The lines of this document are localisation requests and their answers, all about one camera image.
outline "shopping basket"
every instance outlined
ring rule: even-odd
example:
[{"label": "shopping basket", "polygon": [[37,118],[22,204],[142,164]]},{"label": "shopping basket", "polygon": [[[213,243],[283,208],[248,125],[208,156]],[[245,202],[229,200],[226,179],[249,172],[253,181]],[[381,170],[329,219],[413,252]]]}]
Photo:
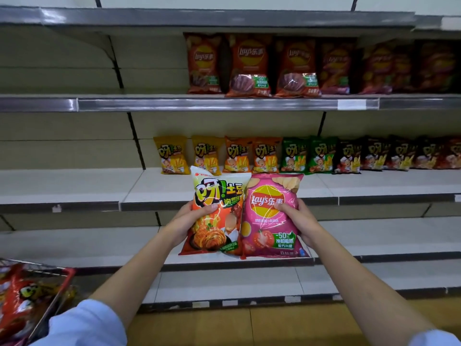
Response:
[{"label": "shopping basket", "polygon": [[52,316],[59,313],[60,309],[66,302],[66,299],[62,299],[61,297],[69,289],[71,281],[75,275],[75,269],[44,265],[29,261],[4,259],[0,257],[0,269],[2,267],[10,267],[16,263],[22,264],[24,278],[32,280],[36,279],[37,281],[41,281],[43,283],[59,286],[59,290],[52,298],[49,306],[45,310],[45,313],[38,323],[32,328],[29,335],[15,341],[14,343],[8,343],[8,345],[25,346],[48,333],[48,321]]}]

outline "tomato image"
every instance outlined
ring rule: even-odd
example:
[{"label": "tomato image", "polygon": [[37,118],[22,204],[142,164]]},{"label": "tomato image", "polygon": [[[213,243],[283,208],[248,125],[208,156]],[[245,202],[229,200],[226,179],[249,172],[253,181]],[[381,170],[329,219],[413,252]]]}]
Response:
[{"label": "tomato image", "polygon": [[259,231],[253,236],[253,242],[259,249],[272,248],[274,246],[274,235],[271,231]]},{"label": "tomato image", "polygon": [[254,254],[255,251],[256,251],[256,248],[248,240],[243,241],[243,253],[245,255]]}]

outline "wooden floor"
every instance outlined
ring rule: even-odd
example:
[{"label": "wooden floor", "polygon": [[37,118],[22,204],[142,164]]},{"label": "wooden floor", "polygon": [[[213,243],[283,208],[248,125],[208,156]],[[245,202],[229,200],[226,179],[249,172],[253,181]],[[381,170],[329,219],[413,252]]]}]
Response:
[{"label": "wooden floor", "polygon": [[[438,328],[461,339],[461,297],[412,300]],[[128,346],[365,346],[342,303],[172,311],[138,315]]]}]

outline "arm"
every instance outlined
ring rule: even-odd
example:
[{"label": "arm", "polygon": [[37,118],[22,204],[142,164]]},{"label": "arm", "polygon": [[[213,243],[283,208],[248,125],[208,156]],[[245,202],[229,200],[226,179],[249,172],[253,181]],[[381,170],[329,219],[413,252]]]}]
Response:
[{"label": "arm", "polygon": [[210,214],[216,207],[213,204],[192,211],[192,202],[184,205],[168,225],[89,298],[109,306],[127,328],[171,249],[181,244],[197,219]]},{"label": "arm", "polygon": [[407,346],[420,332],[435,329],[389,285],[360,264],[335,238],[320,226],[306,205],[299,210],[281,204],[301,231],[303,241],[322,260],[352,316],[373,346]]}]

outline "pink lay's chip bag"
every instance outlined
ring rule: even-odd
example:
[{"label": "pink lay's chip bag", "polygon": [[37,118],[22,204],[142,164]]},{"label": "pink lay's chip bag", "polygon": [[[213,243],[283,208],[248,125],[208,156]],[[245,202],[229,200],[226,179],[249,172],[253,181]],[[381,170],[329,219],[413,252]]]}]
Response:
[{"label": "pink lay's chip bag", "polygon": [[248,183],[240,228],[244,256],[309,256],[291,219],[274,208],[286,203],[297,209],[296,192],[303,175],[256,174]]}]

